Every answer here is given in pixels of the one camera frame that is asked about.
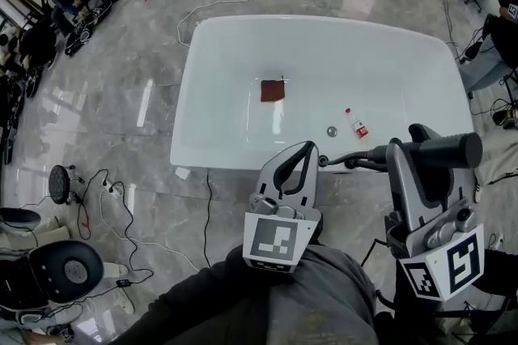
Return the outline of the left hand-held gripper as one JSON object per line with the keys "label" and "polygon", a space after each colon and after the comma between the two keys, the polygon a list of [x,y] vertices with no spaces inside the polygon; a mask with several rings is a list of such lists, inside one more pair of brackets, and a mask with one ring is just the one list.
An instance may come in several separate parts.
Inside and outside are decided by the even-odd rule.
{"label": "left hand-held gripper", "polygon": [[290,146],[264,164],[244,219],[242,253],[248,266],[294,272],[322,219],[313,208],[318,172],[313,141]]}

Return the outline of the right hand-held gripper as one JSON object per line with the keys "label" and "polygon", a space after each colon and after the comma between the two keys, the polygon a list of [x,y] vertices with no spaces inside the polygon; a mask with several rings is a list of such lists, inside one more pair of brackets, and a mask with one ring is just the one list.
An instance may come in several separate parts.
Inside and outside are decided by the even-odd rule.
{"label": "right hand-held gripper", "polygon": [[[416,297],[446,301],[484,272],[483,224],[462,198],[465,136],[418,123],[409,132],[409,149],[392,138],[385,153],[393,205],[405,218],[385,217],[386,241]],[[433,219],[434,211],[445,212]]]}

